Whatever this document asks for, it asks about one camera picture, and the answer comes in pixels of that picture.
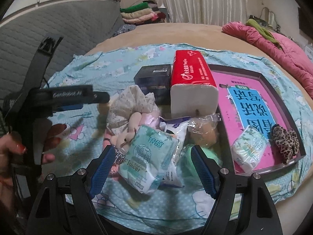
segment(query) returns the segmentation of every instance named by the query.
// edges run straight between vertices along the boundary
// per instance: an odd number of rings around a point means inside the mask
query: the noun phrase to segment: black box
[[[134,81],[145,95],[154,93],[157,105],[169,105],[171,73],[170,64],[143,66],[137,72]]]

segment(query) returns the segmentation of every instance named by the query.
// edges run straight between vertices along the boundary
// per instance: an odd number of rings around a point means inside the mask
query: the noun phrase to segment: blue gripper pad
[[[113,162],[115,160],[114,147],[112,146],[107,146],[107,147],[98,158],[100,159],[102,155],[105,155],[105,157],[102,159],[101,163],[99,164],[97,170],[95,171],[95,173],[93,174],[90,180],[89,196],[91,199],[93,199],[97,194],[101,192],[104,186],[104,183],[109,175],[109,172],[112,168]]]
[[[217,191],[215,189],[214,177],[205,165],[195,146],[191,149],[191,160],[196,169],[196,172],[198,173],[205,192],[216,200]]]

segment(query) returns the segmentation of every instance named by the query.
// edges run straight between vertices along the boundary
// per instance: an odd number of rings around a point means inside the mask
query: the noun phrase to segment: hand
[[[66,129],[65,124],[53,125],[47,133],[43,152],[57,147],[61,139],[55,136]],[[0,138],[0,212],[14,213],[14,192],[12,178],[9,172],[9,152],[23,155],[27,152],[22,139],[17,132],[4,135]],[[47,164],[55,160],[53,154],[43,154],[41,163]]]

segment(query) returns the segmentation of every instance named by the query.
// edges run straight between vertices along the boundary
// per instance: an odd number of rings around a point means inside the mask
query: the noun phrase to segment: beige bedsheet
[[[221,31],[222,28],[220,26],[188,23],[166,23],[137,26],[136,29],[131,32],[118,35],[99,43],[87,54],[93,54],[98,51],[107,52],[123,47],[137,47],[148,44],[188,43],[197,47],[215,50],[231,50],[234,52],[262,56],[269,59],[284,72],[284,74],[301,90],[304,98],[310,105],[311,109],[313,109],[313,100],[300,83],[283,68],[281,68],[281,66],[278,65],[272,58],[247,42],[224,34]],[[297,229],[313,202],[313,197],[311,195],[313,187],[313,179],[311,178],[312,174],[313,167],[309,170],[309,173],[306,176],[306,181],[300,186],[295,195],[289,199],[279,202],[276,205],[284,235],[292,234]]]

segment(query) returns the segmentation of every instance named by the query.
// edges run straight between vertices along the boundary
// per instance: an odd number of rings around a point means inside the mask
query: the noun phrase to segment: red tissue package
[[[199,51],[177,50],[171,78],[173,118],[206,116],[216,112],[219,92]]]

